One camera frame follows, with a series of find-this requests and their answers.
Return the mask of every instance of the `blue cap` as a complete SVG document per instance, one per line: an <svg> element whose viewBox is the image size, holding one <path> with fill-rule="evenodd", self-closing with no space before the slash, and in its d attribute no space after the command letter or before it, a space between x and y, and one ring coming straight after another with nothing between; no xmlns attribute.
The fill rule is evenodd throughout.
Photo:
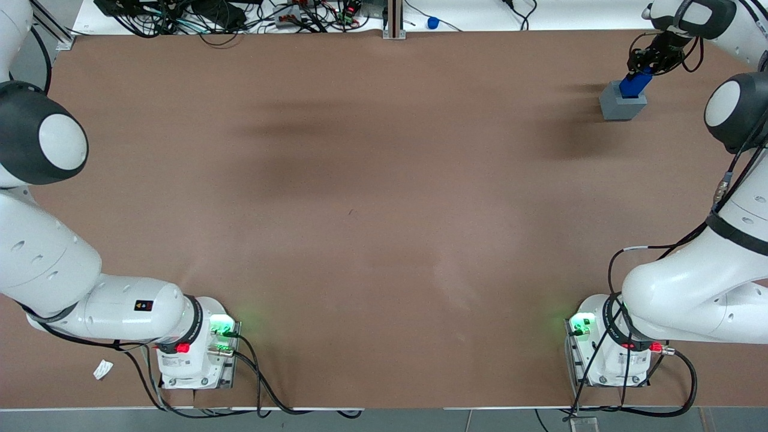
<svg viewBox="0 0 768 432"><path fill-rule="evenodd" d="M427 20L427 27L430 30L436 29L438 25L440 25L440 20L438 18L436 18L436 17L431 16Z"/></svg>

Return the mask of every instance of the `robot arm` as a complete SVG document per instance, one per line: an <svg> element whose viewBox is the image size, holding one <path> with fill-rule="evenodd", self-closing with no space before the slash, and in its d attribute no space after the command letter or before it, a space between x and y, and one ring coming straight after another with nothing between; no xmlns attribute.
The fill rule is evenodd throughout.
<svg viewBox="0 0 768 432"><path fill-rule="evenodd" d="M154 342L166 387L220 387L237 345L223 335L235 324L221 304L170 282L102 274L98 252L31 197L29 185L71 178L88 159L84 130L64 107L6 81L31 20L27 0L0 5L0 294L40 330Z"/></svg>
<svg viewBox="0 0 768 432"><path fill-rule="evenodd" d="M628 385L642 384L652 341L768 344L768 288L755 283L768 278L768 17L750 1L656 0L643 13L669 41L705 38L757 69L725 81L704 110L707 129L731 154L755 153L731 191L729 168L697 237L633 269L620 294L589 297L570 319L574 356L583 364L594 357L583 372L590 385L622 386L627 374ZM610 337L595 350L602 334Z"/></svg>

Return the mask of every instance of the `brown table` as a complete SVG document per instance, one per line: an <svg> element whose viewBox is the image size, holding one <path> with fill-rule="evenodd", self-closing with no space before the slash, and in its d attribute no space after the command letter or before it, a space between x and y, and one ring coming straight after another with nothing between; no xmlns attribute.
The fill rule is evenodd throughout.
<svg viewBox="0 0 768 432"><path fill-rule="evenodd" d="M568 405L562 320L606 291L618 248L703 220L730 158L702 113L746 67L712 47L695 75L654 80L635 120L602 121L636 34L79 38L51 96L90 159L33 192L104 272L219 299L289 405ZM650 259L622 258L617 280ZM120 354L0 307L0 406L148 405ZM766 347L675 345L698 404L768 404ZM97 382L101 358L116 364ZM675 363L629 402L681 403ZM242 368L235 390L173 402L253 406L253 382Z"/></svg>

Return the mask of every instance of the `green light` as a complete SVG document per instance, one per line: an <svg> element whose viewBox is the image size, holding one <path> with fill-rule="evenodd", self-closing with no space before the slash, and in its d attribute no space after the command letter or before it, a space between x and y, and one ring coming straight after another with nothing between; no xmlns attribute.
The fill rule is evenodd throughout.
<svg viewBox="0 0 768 432"><path fill-rule="evenodd" d="M210 330L214 333L223 333L229 331L235 325L235 320L225 314L214 314L210 316Z"/></svg>
<svg viewBox="0 0 768 432"><path fill-rule="evenodd" d="M579 312L571 317L571 327L574 329L574 336L584 336L590 333L589 325L594 321L594 314L589 312Z"/></svg>

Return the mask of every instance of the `gray block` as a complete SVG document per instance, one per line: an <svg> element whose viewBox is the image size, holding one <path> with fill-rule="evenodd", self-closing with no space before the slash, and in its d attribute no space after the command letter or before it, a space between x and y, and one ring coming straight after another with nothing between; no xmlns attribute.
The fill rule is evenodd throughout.
<svg viewBox="0 0 768 432"><path fill-rule="evenodd" d="M632 120L648 104L645 91L636 98L622 98L620 83L621 81L611 81L600 95L600 109L606 120Z"/></svg>

